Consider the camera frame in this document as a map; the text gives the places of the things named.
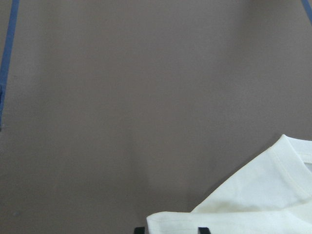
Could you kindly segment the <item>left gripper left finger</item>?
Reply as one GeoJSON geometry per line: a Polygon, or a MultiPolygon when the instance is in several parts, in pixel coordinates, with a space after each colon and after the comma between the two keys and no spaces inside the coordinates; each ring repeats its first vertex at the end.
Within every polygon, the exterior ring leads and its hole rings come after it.
{"type": "Polygon", "coordinates": [[[145,234],[145,227],[135,227],[134,234],[145,234]]]}

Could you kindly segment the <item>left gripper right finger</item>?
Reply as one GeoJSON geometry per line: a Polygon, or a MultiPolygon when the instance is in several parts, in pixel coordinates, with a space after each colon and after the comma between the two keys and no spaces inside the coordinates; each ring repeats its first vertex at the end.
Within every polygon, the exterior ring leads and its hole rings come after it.
{"type": "Polygon", "coordinates": [[[198,227],[198,234],[210,234],[208,227],[198,227]]]}

